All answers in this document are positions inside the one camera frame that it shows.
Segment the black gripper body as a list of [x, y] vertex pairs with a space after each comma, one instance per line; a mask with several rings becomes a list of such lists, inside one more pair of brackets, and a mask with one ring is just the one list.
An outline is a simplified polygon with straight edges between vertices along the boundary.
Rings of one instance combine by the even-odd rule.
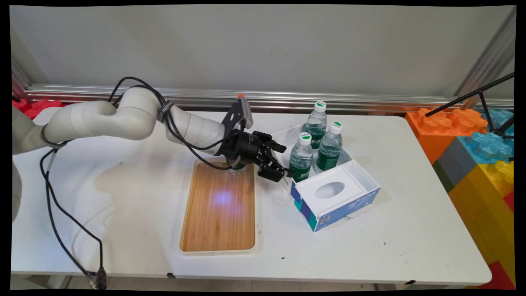
[[223, 155], [227, 160], [236, 161], [240, 157], [239, 163], [262, 165], [261, 154], [259, 152], [263, 142], [263, 133], [254, 131], [231, 131], [227, 138], [221, 143], [218, 154]]

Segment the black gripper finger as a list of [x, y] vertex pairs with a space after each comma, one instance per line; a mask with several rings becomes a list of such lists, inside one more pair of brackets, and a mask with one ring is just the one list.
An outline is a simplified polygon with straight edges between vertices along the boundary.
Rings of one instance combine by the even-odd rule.
[[273, 150], [278, 153], [284, 153], [287, 148], [286, 146], [282, 146], [281, 144], [277, 143], [270, 134], [254, 131], [252, 135], [256, 136], [259, 140], [259, 146], [258, 148], [263, 150]]
[[284, 167], [273, 150], [259, 150], [256, 164], [259, 167], [258, 176], [276, 183], [294, 176], [293, 170]]

